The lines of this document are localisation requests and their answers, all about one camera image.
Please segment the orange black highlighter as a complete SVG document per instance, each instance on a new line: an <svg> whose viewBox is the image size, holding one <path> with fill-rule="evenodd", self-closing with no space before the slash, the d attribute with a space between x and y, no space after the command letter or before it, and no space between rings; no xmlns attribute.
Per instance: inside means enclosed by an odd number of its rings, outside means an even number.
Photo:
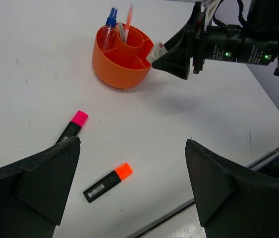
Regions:
<svg viewBox="0 0 279 238"><path fill-rule="evenodd" d="M83 195L91 203L128 178L132 173L133 170L130 165L124 163L83 191Z"/></svg>

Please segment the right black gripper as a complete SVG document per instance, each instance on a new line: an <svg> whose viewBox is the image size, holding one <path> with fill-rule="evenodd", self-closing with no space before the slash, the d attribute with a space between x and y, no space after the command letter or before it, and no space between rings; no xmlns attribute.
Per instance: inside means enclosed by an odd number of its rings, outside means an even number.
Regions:
<svg viewBox="0 0 279 238"><path fill-rule="evenodd" d="M164 43L167 52L152 63L152 68L186 80L192 57L194 74L203 70L205 60L236 62L242 41L239 25L205 28L205 13L197 2L187 23Z"/></svg>

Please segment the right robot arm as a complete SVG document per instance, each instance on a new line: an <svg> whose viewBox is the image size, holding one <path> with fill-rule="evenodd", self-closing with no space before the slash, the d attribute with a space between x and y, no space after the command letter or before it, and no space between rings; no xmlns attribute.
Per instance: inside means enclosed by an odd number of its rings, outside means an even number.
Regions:
<svg viewBox="0 0 279 238"><path fill-rule="evenodd" d="M187 79L190 66L198 74L205 60L255 65L277 60L274 75L279 76L279 0L251 1L246 18L239 0L238 25L215 17L221 3L214 3L214 10L208 6L202 10L202 2L197 1L187 23L164 44L167 52L152 67Z"/></svg>

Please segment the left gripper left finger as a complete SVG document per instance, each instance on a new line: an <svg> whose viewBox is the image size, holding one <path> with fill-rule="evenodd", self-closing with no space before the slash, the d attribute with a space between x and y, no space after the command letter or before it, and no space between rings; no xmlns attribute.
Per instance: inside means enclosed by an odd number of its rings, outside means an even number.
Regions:
<svg viewBox="0 0 279 238"><path fill-rule="evenodd" d="M0 168L0 238L51 238L80 155L79 137Z"/></svg>

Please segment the clear bottle blue cap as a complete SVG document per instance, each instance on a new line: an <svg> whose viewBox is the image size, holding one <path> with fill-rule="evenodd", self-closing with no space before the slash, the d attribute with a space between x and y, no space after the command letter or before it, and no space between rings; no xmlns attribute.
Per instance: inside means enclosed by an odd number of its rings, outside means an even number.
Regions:
<svg viewBox="0 0 279 238"><path fill-rule="evenodd" d="M116 18L117 18L118 9L114 6L111 7L109 16L107 17L105 26L102 27L101 33L101 50L103 52L108 51L112 48L115 35L116 35Z"/></svg>

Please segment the green thin highlighter pen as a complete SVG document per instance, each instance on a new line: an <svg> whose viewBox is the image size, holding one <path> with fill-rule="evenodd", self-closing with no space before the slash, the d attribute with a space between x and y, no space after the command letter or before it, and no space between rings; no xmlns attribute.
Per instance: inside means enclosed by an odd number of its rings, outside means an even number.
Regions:
<svg viewBox="0 0 279 238"><path fill-rule="evenodd" d="M117 23L117 26L118 26L118 30L119 30L119 35L120 35L121 41L122 41L123 43L126 43L126 35L125 35L123 23L122 23L122 22L118 22L118 23Z"/></svg>

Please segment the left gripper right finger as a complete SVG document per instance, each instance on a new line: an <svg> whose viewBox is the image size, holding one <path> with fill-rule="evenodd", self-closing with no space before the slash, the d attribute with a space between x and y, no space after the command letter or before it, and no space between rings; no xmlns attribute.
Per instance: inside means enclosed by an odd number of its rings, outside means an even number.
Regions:
<svg viewBox="0 0 279 238"><path fill-rule="evenodd" d="M279 160L257 171L187 140L200 225L209 238L279 238Z"/></svg>

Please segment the orange thin highlighter pen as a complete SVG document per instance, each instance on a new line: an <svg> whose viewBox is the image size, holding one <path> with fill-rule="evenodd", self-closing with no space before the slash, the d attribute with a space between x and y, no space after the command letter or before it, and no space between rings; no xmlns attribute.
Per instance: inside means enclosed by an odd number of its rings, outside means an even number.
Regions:
<svg viewBox="0 0 279 238"><path fill-rule="evenodd" d="M125 23L125 28L124 28L124 34L125 34L125 41L127 41L128 34L129 34L129 29L131 25L131 19L132 19L132 13L133 13L133 7L134 5L131 3L129 10L128 10L128 15Z"/></svg>

